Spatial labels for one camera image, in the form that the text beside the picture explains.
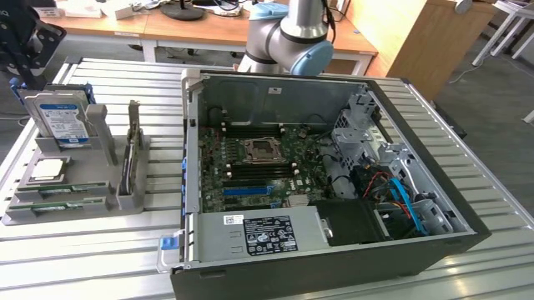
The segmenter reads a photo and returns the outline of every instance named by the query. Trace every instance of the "wooden desk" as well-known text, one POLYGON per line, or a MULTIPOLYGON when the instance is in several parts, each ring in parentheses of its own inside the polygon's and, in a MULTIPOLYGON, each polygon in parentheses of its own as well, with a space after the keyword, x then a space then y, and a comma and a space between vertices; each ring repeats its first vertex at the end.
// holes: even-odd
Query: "wooden desk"
MULTIPOLYGON (((62 17, 43 20, 67 30, 67 39, 142 45, 144 60, 152 63, 156 61, 158 46, 245 52, 249 32, 247 12, 233 18, 206 13, 199 21, 174 20, 164 16, 159 9, 150 11, 147 15, 136 15, 119 21, 107 17, 62 17)), ((334 58, 351 61, 350 73, 363 75, 378 51, 363 35, 354 31, 354 25, 347 19, 337 23, 334 58)))
MULTIPOLYGON (((334 58, 355 61, 351 73, 363 75, 378 52, 363 35, 354 31, 354 25, 347 19, 337 23, 334 58)), ((247 12, 233 18, 205 14, 201 21, 186 22, 172 20, 159 10, 152 11, 143 35, 144 59, 155 61, 155 52, 151 49, 158 46, 245 52, 247 32, 247 12)))
POLYGON ((138 14, 124 20, 108 17, 46 17, 43 21, 67 30, 67 40, 142 45, 148 15, 138 14))

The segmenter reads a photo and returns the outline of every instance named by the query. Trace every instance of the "blue latch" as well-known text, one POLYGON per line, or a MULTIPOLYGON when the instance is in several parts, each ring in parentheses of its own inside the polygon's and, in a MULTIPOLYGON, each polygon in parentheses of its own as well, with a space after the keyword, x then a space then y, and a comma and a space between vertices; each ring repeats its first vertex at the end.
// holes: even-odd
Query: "blue latch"
POLYGON ((159 239, 159 248, 162 250, 174 250, 178 249, 178 237, 163 237, 159 239))

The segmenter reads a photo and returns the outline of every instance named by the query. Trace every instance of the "metal grating surface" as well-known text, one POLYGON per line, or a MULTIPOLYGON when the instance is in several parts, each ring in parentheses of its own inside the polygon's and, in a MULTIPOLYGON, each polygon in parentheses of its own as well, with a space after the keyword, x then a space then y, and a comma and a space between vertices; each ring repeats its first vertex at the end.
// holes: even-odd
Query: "metal grating surface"
MULTIPOLYGON (((66 65, 58 83, 95 86, 115 134, 128 125, 127 103, 142 102, 151 135, 150 194, 142 214, 6 227, 0 225, 2 299, 172 299, 167 274, 155 269, 158 238, 179 227, 183 146, 180 72, 174 64, 84 59, 66 65)), ((414 277, 287 299, 530 299, 534 293, 533 219, 429 105, 397 79, 377 79, 429 151, 472 203, 493 236, 414 277)), ((383 125, 398 139, 393 125, 383 125)), ((35 149, 30 122, 0 167, 0 213, 35 149)))

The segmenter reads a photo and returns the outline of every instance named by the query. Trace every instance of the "white sticker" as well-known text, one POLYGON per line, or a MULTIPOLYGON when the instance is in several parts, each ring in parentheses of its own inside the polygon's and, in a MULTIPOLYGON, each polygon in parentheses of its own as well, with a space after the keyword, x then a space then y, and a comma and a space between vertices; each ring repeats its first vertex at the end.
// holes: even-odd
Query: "white sticker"
POLYGON ((245 216, 242 214, 225 216, 225 225, 243 224, 243 218, 245 216))
POLYGON ((134 38, 139 37, 138 33, 130 33, 130 32, 116 32, 115 35, 116 36, 132 36, 134 38))
POLYGON ((270 87, 267 93, 269 94, 282 94, 282 88, 281 87, 270 87))
POLYGON ((42 104, 44 120, 54 137, 63 143, 83 143, 88 141, 84 122, 78 119, 80 113, 75 104, 42 104))

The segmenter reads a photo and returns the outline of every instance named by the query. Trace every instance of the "green circuit board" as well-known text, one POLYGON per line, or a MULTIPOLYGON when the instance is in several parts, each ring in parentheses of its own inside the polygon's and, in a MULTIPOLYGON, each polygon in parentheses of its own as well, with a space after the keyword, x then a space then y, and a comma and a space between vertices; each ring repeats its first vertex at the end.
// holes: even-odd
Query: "green circuit board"
MULTIPOLYGON (((285 134, 279 137, 230 138, 221 128, 202 128, 199 147, 202 151, 202 211, 205 213, 289 207, 289 198, 293 195, 307 195, 311 201, 329 197, 331 187, 319 155, 319 145, 314 145, 314 140, 319 135, 309 134, 310 129, 305 126, 287 126, 285 130, 285 134), (229 164, 233 167, 263 166, 261 162, 251 162, 251 155, 247 152, 247 144, 251 145, 251 142, 257 142, 258 148, 266 147, 267 152, 271 151, 271 144, 275 144, 281 165, 287 166, 295 163, 298 174, 281 178, 257 179, 255 181, 262 182, 258 186, 267 187, 270 194, 230 196, 225 194, 229 184, 239 189, 241 182, 250 183, 254 179, 242 181, 229 177, 229 172, 233 171, 229 169, 229 164)), ((261 161, 265 152, 265 149, 259 149, 261 161)))

